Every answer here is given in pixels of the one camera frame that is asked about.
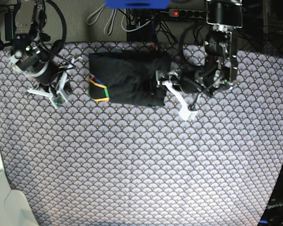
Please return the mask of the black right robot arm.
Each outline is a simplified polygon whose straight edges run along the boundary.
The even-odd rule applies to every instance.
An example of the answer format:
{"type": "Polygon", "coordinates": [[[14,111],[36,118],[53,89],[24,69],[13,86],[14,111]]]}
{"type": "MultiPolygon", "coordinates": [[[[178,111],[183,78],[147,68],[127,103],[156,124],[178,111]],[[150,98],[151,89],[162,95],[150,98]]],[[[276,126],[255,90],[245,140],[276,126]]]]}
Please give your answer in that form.
{"type": "Polygon", "coordinates": [[[53,1],[24,0],[16,10],[15,32],[9,64],[13,71],[37,81],[27,94],[49,99],[55,108],[68,101],[72,92],[68,71],[75,69],[80,57],[67,60],[59,55],[67,36],[67,25],[59,7],[53,1]],[[62,37],[51,48],[45,45],[50,37],[43,32],[47,21],[46,6],[50,4],[61,20],[62,37]]]}

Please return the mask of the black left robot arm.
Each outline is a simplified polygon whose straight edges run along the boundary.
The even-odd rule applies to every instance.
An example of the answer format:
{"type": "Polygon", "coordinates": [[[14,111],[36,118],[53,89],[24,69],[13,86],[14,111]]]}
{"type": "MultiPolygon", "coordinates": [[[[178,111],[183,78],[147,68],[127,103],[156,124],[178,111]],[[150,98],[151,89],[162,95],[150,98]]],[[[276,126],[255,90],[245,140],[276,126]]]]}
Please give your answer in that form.
{"type": "Polygon", "coordinates": [[[195,102],[188,104],[185,94],[204,94],[212,97],[215,91],[233,88],[238,71],[236,30],[242,28],[241,0],[208,0],[206,2],[206,23],[210,25],[203,47],[204,66],[195,66],[186,62],[191,69],[179,68],[168,73],[156,72],[157,88],[165,87],[179,101],[179,116],[184,121],[197,115],[195,102]]]}

